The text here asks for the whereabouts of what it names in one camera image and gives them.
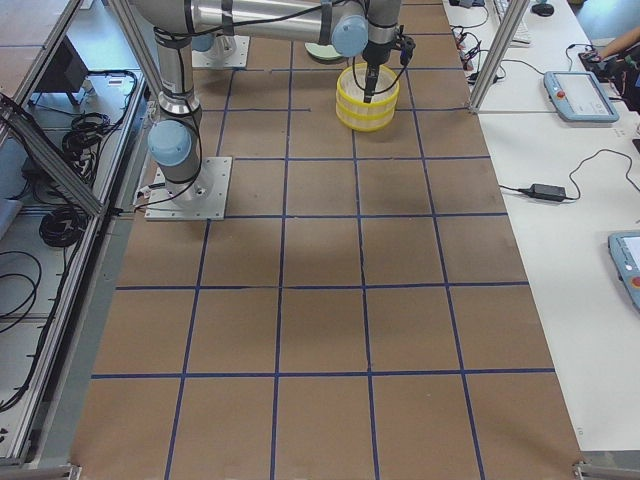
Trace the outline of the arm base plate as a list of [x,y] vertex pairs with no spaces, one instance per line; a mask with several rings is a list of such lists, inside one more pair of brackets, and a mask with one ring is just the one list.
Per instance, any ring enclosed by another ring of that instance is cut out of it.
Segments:
[[248,60],[250,38],[207,34],[192,39],[194,69],[243,69]]
[[226,202],[231,178],[231,157],[206,157],[195,183],[174,200],[181,188],[165,181],[160,167],[156,168],[155,182],[164,186],[150,193],[150,207],[145,209],[148,221],[199,221],[225,218]]

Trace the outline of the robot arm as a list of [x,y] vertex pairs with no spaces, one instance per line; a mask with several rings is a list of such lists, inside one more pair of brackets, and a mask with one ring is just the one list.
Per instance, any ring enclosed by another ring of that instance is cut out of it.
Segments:
[[414,40],[399,24],[398,1],[138,1],[140,15],[154,28],[162,90],[170,118],[199,108],[196,69],[242,68],[238,47],[252,37],[300,41],[330,47],[356,60],[349,80],[337,84],[337,115],[353,130],[365,131],[372,117],[389,123],[398,95],[398,75],[386,66],[392,52],[407,67]]

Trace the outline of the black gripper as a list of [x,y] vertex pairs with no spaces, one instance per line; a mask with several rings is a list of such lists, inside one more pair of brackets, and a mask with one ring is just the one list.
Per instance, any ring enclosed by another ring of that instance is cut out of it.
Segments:
[[369,104],[376,95],[380,66],[389,61],[392,51],[400,53],[400,65],[407,67],[412,58],[415,41],[404,33],[403,25],[368,25],[368,43],[362,52],[366,62],[363,102]]

